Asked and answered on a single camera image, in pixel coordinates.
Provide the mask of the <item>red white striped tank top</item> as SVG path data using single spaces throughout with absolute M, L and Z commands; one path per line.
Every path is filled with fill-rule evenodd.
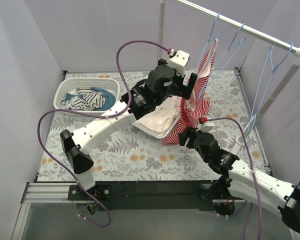
M 183 133 L 187 127 L 196 128 L 199 124 L 199 119 L 208 115 L 210 101 L 205 99 L 205 90 L 214 69 L 218 44 L 219 40 L 213 39 L 201 60 L 196 71 L 197 79 L 191 97 L 189 100 L 181 99 L 177 127 L 163 140 L 163 145 L 179 144 L 179 134 Z

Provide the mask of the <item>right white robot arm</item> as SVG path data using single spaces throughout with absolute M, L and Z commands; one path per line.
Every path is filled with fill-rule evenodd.
M 260 205 L 277 215 L 283 223 L 300 234 L 300 182 L 282 181 L 251 167 L 237 155 L 219 147 L 214 136 L 193 127 L 179 133 L 180 146 L 194 149 L 219 179 L 204 187 L 207 198 L 239 198 Z

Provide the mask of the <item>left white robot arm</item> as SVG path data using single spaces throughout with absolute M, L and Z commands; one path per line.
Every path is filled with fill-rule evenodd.
M 93 199 L 97 193 L 92 150 L 114 132 L 153 112 L 166 99 L 178 96 L 188 100 L 198 75 L 191 73 L 187 84 L 184 78 L 176 68 L 158 65 L 99 118 L 72 132 L 66 129 L 60 133 L 63 152 L 80 186 L 79 194 L 85 200 Z

